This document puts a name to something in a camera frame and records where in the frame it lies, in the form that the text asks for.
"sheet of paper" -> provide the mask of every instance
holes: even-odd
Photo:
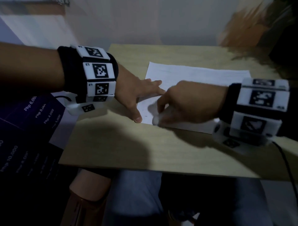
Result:
[[[249,71],[214,70],[201,67],[156,64],[152,62],[149,63],[146,74],[146,78],[150,78],[152,81],[162,80],[160,87],[164,90],[176,85],[181,80],[229,86],[232,83],[241,83],[243,78],[247,77],[250,77]],[[142,123],[152,125],[153,117],[158,115],[156,103],[158,98],[140,98],[137,108],[142,115]],[[169,127],[211,134],[217,121],[218,119],[202,124],[176,123]]]

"wooden table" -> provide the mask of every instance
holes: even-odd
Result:
[[[250,70],[254,78],[278,79],[260,49],[207,46],[113,44],[109,52],[133,74],[146,76],[149,62],[212,69]],[[127,168],[202,175],[289,180],[278,149],[270,145],[240,155],[211,135],[136,124],[116,100],[106,109],[81,115],[60,159],[61,164],[92,168]],[[298,180],[298,143],[277,138]]]

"person's left hand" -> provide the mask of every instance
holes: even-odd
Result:
[[[136,107],[137,98],[151,94],[164,94],[165,90],[159,88],[162,81],[140,80],[119,63],[118,67],[119,74],[116,82],[115,98],[131,112],[132,120],[140,123],[142,117]]]

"jeans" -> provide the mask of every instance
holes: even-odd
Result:
[[[197,225],[273,226],[259,180],[196,176],[198,182],[200,178]],[[168,225],[159,199],[161,181],[162,173],[156,171],[120,171],[112,181],[103,225]]]

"wire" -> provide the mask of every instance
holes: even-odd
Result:
[[[290,169],[289,162],[288,162],[288,160],[285,156],[285,153],[283,152],[283,149],[277,143],[275,143],[274,141],[272,143],[278,148],[279,152],[281,153],[281,155],[283,157],[283,160],[285,162],[285,166],[287,168],[287,171],[288,171],[288,174],[289,174],[292,186],[293,186],[293,190],[294,190],[295,197],[296,197],[297,208],[298,208],[298,192],[297,192],[297,188],[296,188],[296,185],[295,185],[294,177],[293,177],[291,169]]]
[[[71,99],[69,97],[66,97],[66,96],[55,96],[54,98],[61,98],[61,97],[67,99],[68,101],[71,101]]]

